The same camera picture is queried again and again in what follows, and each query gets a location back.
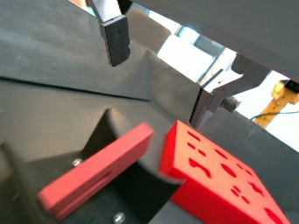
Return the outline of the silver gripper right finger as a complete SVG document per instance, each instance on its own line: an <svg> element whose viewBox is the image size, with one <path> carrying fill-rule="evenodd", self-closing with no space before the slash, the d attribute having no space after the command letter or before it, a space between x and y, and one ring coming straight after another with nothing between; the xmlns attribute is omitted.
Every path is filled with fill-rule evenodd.
<svg viewBox="0 0 299 224"><path fill-rule="evenodd" d="M190 118L190 124L196 129L202 127L220 108L225 108L229 112L233 112L238 106L238 102L232 97L257 88L272 72L268 67L240 53L234 59L232 70L234 74L240 75L238 79L220 87L214 87L214 81L221 77L221 73L224 72L224 70L220 70L201 87Z"/></svg>

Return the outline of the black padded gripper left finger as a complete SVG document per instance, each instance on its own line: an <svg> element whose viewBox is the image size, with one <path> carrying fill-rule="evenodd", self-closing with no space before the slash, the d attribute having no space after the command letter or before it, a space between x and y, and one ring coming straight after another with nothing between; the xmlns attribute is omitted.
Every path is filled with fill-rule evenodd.
<svg viewBox="0 0 299 224"><path fill-rule="evenodd" d="M119 66L130 57L129 20L118 0L89 0L97 15L101 35L106 42L109 62Z"/></svg>

